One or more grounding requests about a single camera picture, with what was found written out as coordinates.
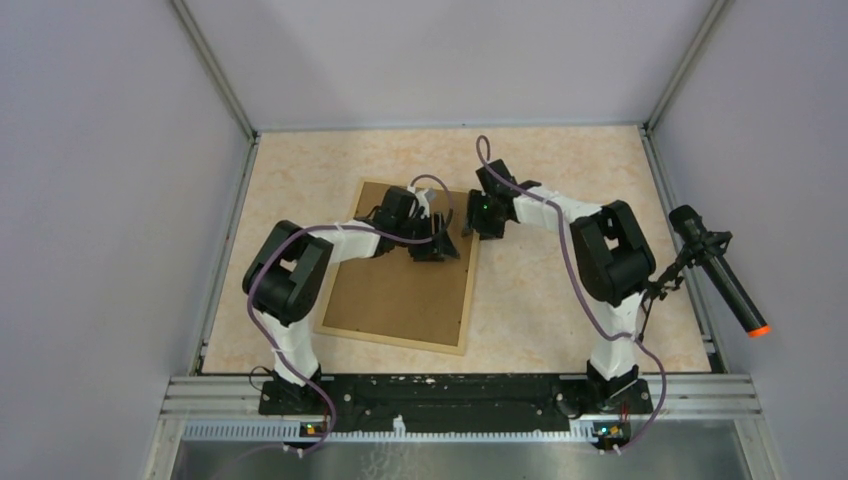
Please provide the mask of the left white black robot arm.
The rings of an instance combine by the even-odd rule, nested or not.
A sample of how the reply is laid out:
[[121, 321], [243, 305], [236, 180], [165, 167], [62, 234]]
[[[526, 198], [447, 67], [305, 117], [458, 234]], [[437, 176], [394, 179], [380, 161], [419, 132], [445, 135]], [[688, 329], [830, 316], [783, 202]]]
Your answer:
[[380, 204], [348, 221], [302, 227], [281, 220], [272, 227], [242, 280], [248, 315], [275, 357], [266, 396], [302, 414], [319, 404], [321, 366], [309, 325], [331, 266], [396, 248], [415, 261], [458, 257], [449, 234], [455, 203], [437, 211], [435, 199], [431, 189], [391, 186]]

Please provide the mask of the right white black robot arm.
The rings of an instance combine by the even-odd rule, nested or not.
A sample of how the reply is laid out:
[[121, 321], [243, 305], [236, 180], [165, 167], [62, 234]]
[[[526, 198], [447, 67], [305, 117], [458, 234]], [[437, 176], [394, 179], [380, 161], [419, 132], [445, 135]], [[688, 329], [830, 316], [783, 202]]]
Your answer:
[[559, 236], [575, 294], [600, 339], [587, 362], [586, 397], [612, 412], [638, 382], [635, 346], [638, 311], [655, 258], [624, 201], [606, 205], [569, 198], [540, 183], [517, 183], [501, 160], [485, 162], [469, 192], [464, 234], [500, 239], [509, 222]]

